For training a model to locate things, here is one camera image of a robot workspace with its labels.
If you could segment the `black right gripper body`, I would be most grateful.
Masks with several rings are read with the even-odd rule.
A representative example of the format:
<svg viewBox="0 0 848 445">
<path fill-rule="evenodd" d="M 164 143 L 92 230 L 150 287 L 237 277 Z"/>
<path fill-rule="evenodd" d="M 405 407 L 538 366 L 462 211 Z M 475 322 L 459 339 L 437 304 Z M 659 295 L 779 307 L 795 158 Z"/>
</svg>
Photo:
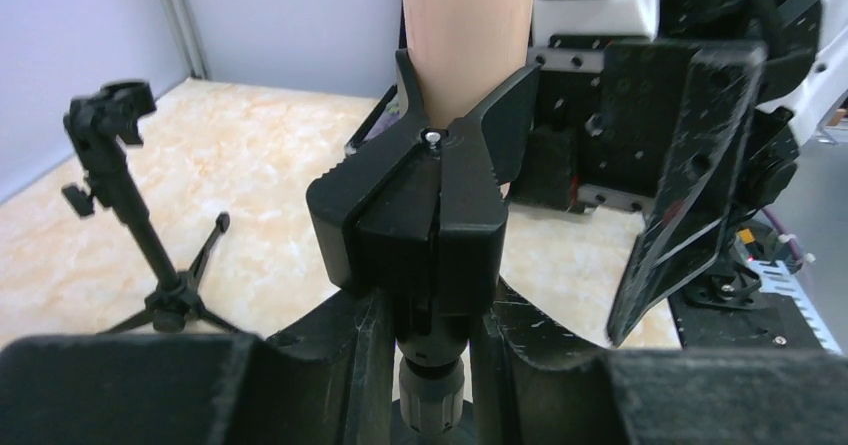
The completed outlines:
<svg viewBox="0 0 848 445">
<path fill-rule="evenodd" d="M 813 68 L 822 0 L 660 0 L 655 39 L 552 36 L 539 59 L 534 128 L 573 129 L 576 174 L 570 211 L 606 206 L 649 214 L 693 51 L 707 42 L 752 41 L 765 62 L 731 203 L 752 211 L 775 200 L 795 173 L 788 144 L 795 112 L 779 106 Z M 567 68 L 554 54 L 577 45 Z"/>
</svg>

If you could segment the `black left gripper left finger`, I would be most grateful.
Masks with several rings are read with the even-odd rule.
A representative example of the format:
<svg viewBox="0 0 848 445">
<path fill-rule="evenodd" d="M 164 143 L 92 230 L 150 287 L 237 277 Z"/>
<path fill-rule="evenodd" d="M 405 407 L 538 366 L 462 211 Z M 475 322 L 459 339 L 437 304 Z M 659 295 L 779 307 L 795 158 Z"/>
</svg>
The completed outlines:
<svg viewBox="0 0 848 445">
<path fill-rule="evenodd" d="M 391 302 L 338 292 L 268 339 L 48 335 L 1 354 L 5 444 L 385 444 Z"/>
</svg>

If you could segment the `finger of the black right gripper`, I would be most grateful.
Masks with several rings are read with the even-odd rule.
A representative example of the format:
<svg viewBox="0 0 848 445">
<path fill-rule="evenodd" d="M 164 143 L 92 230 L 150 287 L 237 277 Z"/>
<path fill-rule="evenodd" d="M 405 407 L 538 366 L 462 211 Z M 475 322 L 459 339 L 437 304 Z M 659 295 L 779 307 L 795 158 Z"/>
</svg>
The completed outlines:
<svg viewBox="0 0 848 445">
<path fill-rule="evenodd" d="M 576 134 L 549 126 L 530 131 L 513 201 L 522 205 L 570 211 L 575 203 Z"/>
<path fill-rule="evenodd" d="M 762 43 L 743 41 L 707 42 L 687 61 L 653 207 L 608 317 L 612 346 L 716 263 L 766 60 Z"/>
</svg>

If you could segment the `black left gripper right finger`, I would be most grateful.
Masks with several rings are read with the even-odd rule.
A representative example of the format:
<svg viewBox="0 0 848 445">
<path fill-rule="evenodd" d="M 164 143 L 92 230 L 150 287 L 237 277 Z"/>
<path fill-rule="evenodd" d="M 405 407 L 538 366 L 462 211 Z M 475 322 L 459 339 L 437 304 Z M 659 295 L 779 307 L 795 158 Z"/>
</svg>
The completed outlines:
<svg viewBox="0 0 848 445">
<path fill-rule="evenodd" d="M 847 361 L 824 351 L 609 350 L 499 283 L 470 355 L 482 444 L 847 440 Z"/>
</svg>

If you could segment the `round base mic stand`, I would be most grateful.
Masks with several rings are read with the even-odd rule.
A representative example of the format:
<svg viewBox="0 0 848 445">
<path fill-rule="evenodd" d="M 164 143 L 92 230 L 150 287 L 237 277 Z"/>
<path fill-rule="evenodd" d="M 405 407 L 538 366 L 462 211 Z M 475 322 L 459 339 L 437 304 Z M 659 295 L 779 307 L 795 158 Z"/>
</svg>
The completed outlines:
<svg viewBox="0 0 848 445">
<path fill-rule="evenodd" d="M 540 69 L 525 65 L 465 116 L 435 128 L 405 49 L 400 117 L 315 179 L 306 202 L 330 282 L 391 302 L 394 359 L 385 444 L 472 444 L 463 352 L 500 277 L 508 207 Z"/>
</svg>

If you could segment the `beige microphone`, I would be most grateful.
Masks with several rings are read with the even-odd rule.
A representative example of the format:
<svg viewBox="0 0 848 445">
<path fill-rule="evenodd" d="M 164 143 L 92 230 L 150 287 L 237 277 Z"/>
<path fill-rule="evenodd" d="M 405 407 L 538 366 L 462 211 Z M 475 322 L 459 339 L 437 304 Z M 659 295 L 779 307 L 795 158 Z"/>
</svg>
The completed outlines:
<svg viewBox="0 0 848 445">
<path fill-rule="evenodd" d="M 407 48 L 435 128 L 526 63 L 533 0 L 403 0 Z"/>
</svg>

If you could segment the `black tripod mic stand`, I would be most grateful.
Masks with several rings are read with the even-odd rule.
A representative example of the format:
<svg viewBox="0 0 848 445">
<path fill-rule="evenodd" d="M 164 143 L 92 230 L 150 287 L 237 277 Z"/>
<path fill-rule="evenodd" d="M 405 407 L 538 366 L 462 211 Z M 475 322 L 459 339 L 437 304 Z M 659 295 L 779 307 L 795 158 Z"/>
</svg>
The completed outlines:
<svg viewBox="0 0 848 445">
<path fill-rule="evenodd" d="M 129 230 L 157 279 L 144 308 L 105 332 L 117 334 L 150 325 L 160 333 L 181 333 L 189 322 L 197 321 L 223 332 L 239 333 L 240 328 L 209 310 L 199 294 L 213 248 L 230 227 L 229 213 L 218 214 L 191 265 L 178 270 L 150 221 L 146 202 L 129 171 L 124 147 L 144 144 L 138 122 L 156 110 L 149 83 L 128 80 L 107 83 L 95 94 L 73 98 L 63 117 L 88 189 L 69 184 L 62 187 L 62 195 L 81 218 L 95 213 L 95 202 L 112 210 Z"/>
</svg>

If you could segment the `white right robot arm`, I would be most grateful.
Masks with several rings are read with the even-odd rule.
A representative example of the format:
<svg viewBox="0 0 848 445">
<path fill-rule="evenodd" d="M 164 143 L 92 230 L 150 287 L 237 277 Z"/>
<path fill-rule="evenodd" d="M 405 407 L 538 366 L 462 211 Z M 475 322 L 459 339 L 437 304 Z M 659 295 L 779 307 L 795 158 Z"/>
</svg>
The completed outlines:
<svg viewBox="0 0 848 445">
<path fill-rule="evenodd" d="M 769 305 L 736 246 L 798 169 L 847 59 L 847 0 L 533 0 L 533 122 L 511 198 L 640 217 L 605 327 L 657 303 Z"/>
</svg>

